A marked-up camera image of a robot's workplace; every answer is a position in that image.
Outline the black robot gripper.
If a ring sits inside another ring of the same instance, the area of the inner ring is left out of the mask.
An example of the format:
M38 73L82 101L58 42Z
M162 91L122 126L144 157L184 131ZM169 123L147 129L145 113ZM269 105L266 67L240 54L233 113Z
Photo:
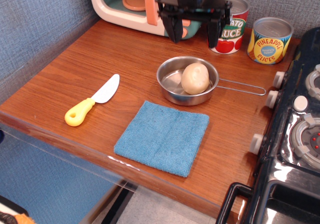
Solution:
M174 43L183 35L182 20L207 23L208 47L217 46L225 22L231 20L232 2L228 0L155 0L168 37Z

